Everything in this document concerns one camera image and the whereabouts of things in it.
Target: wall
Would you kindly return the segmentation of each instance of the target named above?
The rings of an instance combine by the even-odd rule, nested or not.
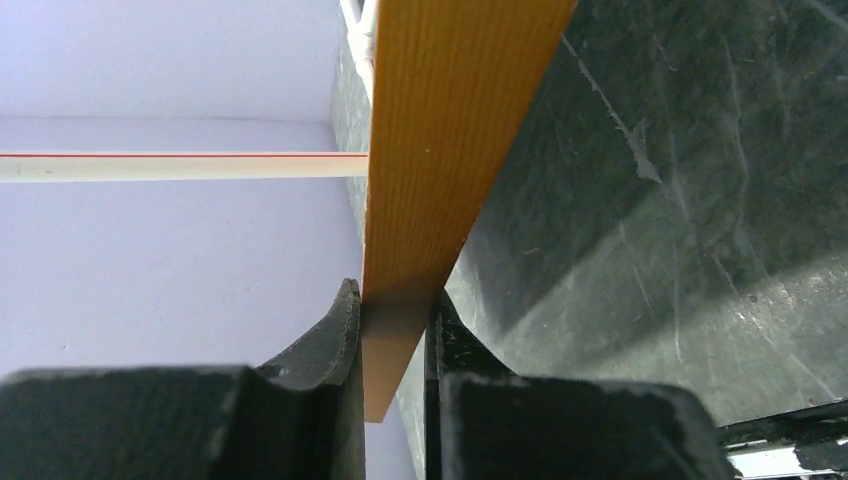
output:
[[[334,150],[274,122],[3,120],[0,151]],[[0,184],[0,374],[263,362],[326,312],[361,250],[340,179]],[[400,416],[369,478],[413,478]]]
[[[0,116],[328,120],[338,0],[3,0]]]

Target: lavender wall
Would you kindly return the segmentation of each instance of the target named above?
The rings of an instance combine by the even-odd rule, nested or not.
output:
[[[5,120],[0,151],[335,149],[323,125],[139,125]],[[257,364],[317,321],[361,262],[340,179],[0,184],[0,374]],[[369,478],[414,478],[396,406],[366,436]]]

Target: white pipe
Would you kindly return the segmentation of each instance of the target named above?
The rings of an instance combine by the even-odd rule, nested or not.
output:
[[[347,43],[356,73],[365,86],[368,102],[374,98],[374,37],[377,29],[377,0],[365,0],[362,10],[357,0],[340,0],[347,27]]]
[[[0,152],[0,183],[366,175],[367,153]]]

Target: wooden block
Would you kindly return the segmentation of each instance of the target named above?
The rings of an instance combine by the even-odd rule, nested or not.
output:
[[[366,421],[382,421],[576,3],[380,0],[362,285]]]

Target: wooden stick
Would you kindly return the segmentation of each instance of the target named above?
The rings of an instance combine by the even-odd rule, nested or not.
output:
[[[2,153],[0,183],[366,175],[367,153]]]
[[[382,421],[576,0],[381,0],[362,285]]]

